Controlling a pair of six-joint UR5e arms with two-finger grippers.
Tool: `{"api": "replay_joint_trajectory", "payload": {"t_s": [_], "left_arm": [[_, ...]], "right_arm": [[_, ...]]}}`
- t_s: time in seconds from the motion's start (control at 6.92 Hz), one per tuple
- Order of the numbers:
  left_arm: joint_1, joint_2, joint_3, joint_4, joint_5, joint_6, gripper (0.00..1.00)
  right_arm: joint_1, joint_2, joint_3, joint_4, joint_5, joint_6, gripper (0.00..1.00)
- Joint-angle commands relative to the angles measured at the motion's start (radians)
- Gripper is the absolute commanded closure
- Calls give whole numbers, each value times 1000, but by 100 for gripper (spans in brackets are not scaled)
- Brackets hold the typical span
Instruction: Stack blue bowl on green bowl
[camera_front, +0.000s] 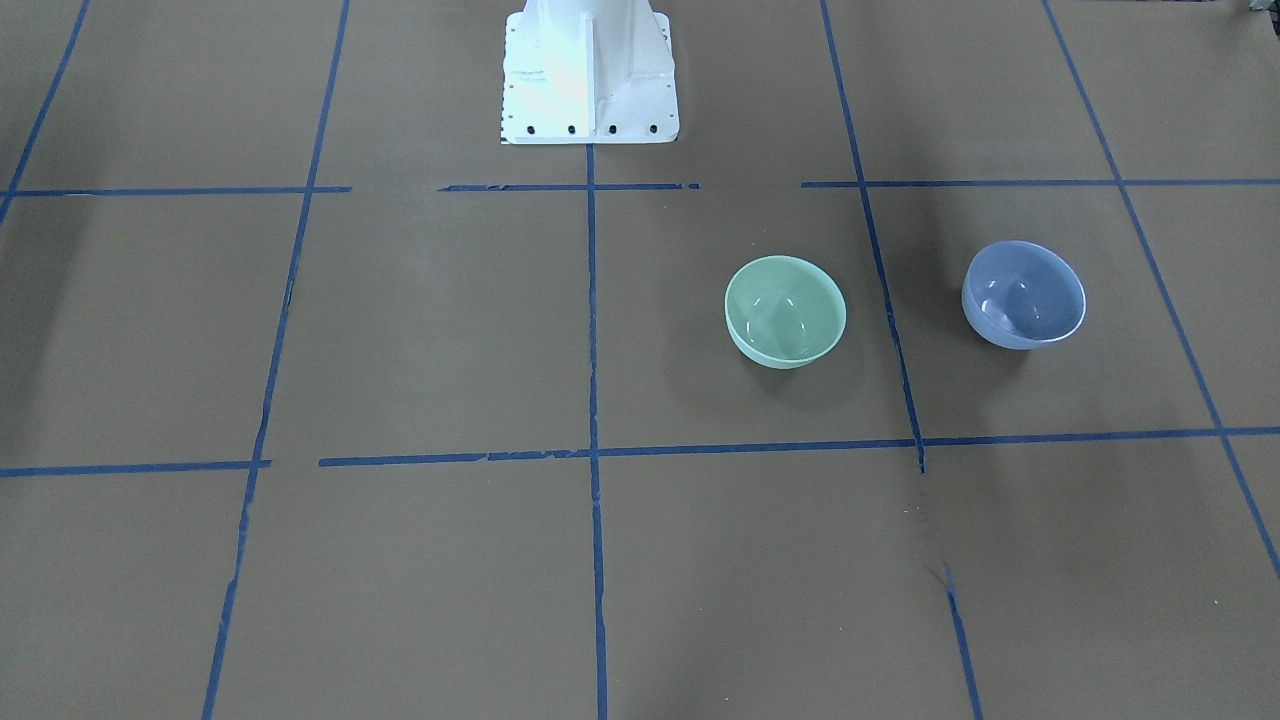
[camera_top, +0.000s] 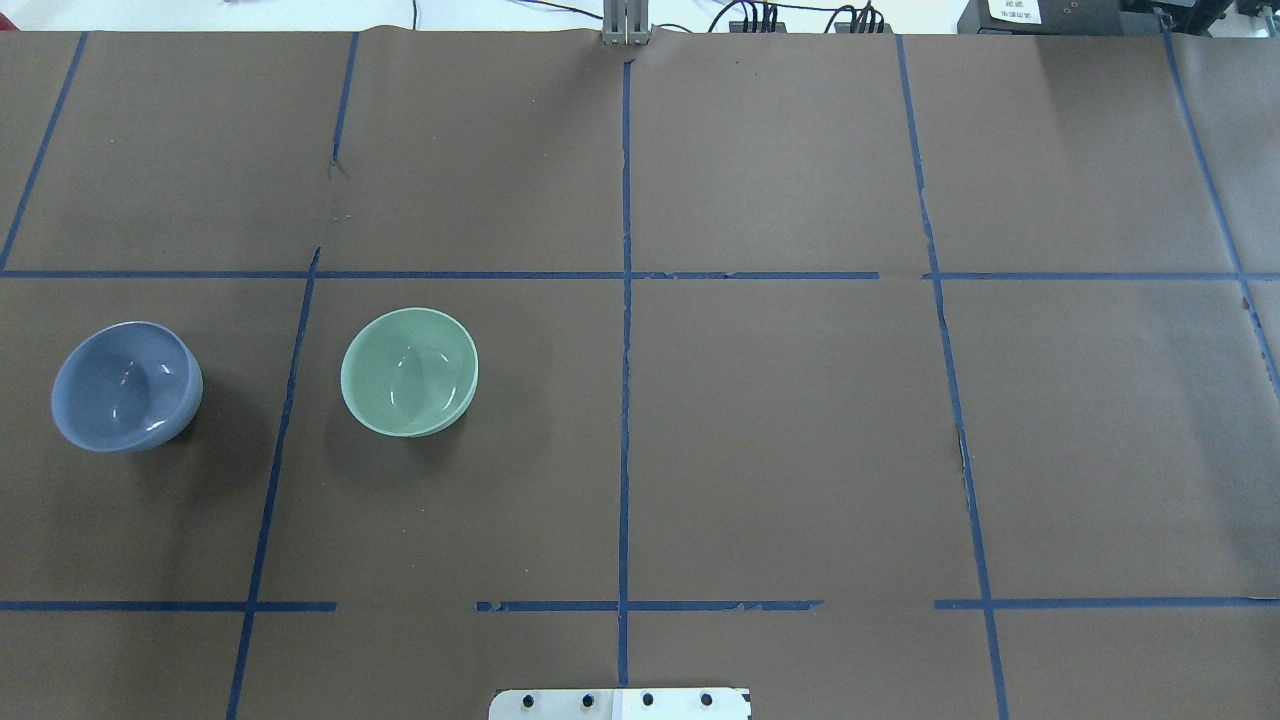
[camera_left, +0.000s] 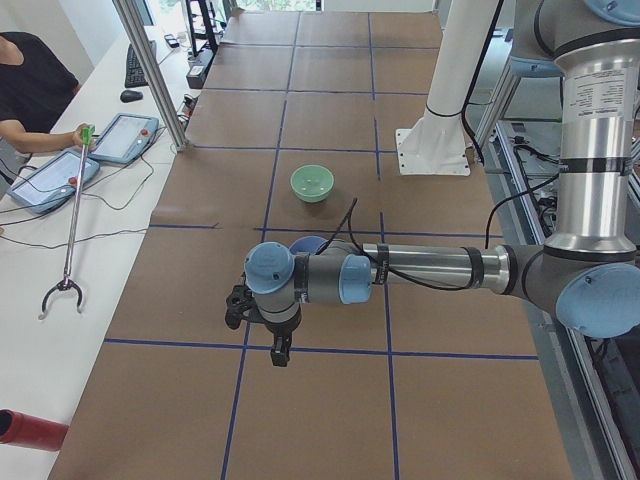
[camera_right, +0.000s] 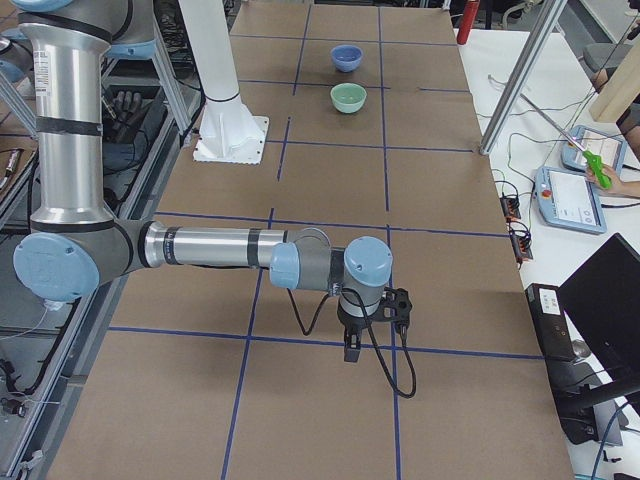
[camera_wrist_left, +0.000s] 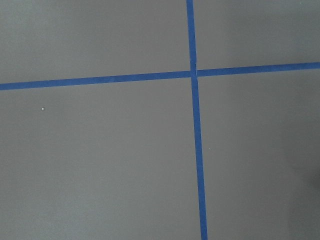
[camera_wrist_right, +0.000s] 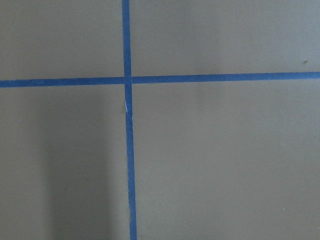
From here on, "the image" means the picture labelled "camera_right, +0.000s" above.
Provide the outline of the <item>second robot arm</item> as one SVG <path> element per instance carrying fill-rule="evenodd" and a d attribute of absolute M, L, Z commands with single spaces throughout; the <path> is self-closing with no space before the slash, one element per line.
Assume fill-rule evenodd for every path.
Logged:
<path fill-rule="evenodd" d="M 27 103 L 35 100 L 33 53 L 19 28 L 1 33 L 1 101 L 13 113 L 28 135 L 36 139 L 36 114 Z"/>

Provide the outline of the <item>person hand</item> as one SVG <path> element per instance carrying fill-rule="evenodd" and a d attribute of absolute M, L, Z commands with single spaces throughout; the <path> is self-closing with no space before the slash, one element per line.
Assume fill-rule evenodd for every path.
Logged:
<path fill-rule="evenodd" d="M 627 197 L 635 197 L 637 192 L 637 184 L 635 182 L 625 182 L 622 181 L 617 175 L 616 171 L 612 169 L 610 166 L 604 164 L 602 166 L 602 173 L 610 179 L 610 187 L 608 189 L 604 189 L 594 172 L 590 167 L 586 170 L 587 178 L 590 182 L 594 183 L 598 188 L 603 190 L 606 194 L 610 195 L 618 195 L 618 196 L 627 196 Z"/>

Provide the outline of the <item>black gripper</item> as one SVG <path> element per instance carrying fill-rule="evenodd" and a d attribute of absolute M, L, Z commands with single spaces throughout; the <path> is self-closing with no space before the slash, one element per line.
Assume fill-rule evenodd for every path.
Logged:
<path fill-rule="evenodd" d="M 373 312 L 367 313 L 364 316 L 360 307 L 351 305 L 344 308 L 342 302 L 338 303 L 338 319 L 344 327 L 344 361 L 347 363 L 357 363 L 359 360 L 362 331 L 370 327 L 375 319 Z"/>

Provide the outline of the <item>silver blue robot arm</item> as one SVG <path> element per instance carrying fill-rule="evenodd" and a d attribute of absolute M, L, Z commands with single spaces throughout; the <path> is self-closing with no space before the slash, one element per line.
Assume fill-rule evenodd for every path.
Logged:
<path fill-rule="evenodd" d="M 361 335 L 392 318 L 392 253 L 365 236 L 335 248 L 318 229 L 299 231 L 167 227 L 121 220 L 105 206 L 101 63 L 126 49 L 156 48 L 149 1 L 22 1 L 19 26 L 33 48 L 41 203 L 16 247 L 18 279 L 60 302 L 142 268 L 192 265 L 265 269 L 273 285 L 337 297 L 344 358 Z"/>

